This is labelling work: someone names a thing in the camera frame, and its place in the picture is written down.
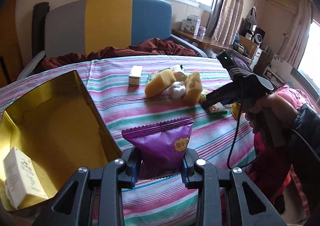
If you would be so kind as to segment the person's right hand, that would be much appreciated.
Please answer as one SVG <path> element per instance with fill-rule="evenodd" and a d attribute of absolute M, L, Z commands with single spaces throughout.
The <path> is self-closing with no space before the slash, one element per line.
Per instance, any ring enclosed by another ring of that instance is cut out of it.
<path fill-rule="evenodd" d="M 260 134 L 267 145 L 282 147 L 289 140 L 289 130 L 298 111 L 276 93 L 245 95 L 243 99 L 245 118 L 254 134 Z"/>

